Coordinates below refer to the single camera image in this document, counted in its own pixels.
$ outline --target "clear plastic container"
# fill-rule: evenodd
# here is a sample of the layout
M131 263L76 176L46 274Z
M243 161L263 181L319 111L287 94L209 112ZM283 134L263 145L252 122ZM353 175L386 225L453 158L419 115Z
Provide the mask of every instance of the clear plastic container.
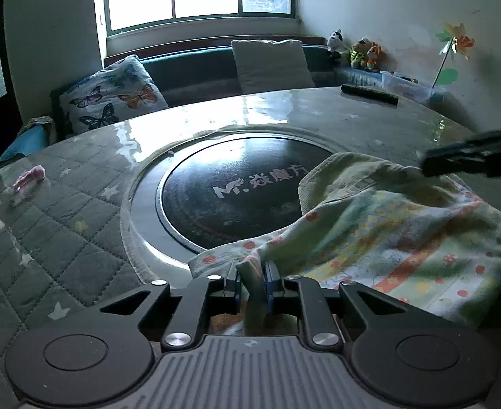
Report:
M431 88L404 80L392 75L390 72L381 71L381 75L383 77L383 89L402 95L422 105L429 103L432 92L434 92Z

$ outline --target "pillow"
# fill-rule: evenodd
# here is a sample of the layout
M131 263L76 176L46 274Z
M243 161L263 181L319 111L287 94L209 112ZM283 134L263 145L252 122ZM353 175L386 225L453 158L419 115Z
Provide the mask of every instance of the pillow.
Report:
M299 40L234 40L231 46L243 94L315 87Z
M75 133L169 107L136 55L78 81L59 103Z

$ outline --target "butterfly pillow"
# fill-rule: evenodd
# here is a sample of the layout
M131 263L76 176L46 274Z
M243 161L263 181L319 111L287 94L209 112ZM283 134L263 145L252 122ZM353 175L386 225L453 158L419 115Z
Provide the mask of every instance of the butterfly pillow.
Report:
M59 103L75 133L168 108L135 55L78 81L59 97Z

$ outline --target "silver screw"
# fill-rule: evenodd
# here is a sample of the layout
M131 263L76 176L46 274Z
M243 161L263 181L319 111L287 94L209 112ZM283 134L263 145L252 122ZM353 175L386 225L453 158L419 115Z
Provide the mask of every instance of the silver screw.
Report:
M331 332L321 332L313 337L313 343L319 346L333 346L338 341L339 337Z
M191 337L184 332L173 332L165 337L165 342L169 346L185 346L190 343Z

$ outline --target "pinwheel stick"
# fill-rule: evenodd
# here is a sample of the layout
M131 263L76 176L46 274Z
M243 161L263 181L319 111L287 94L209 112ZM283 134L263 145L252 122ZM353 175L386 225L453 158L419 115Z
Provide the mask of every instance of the pinwheel stick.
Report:
M432 89L438 82L439 74L442 73L443 65L445 64L445 61L447 59L447 56L449 55L449 52L451 52L451 47L453 46L453 41L455 40L454 37L451 37L451 40L449 40L449 45L447 46L447 52L445 53L445 56L443 57L442 65L439 67L439 71L436 75L436 78L434 80L434 83L432 84Z

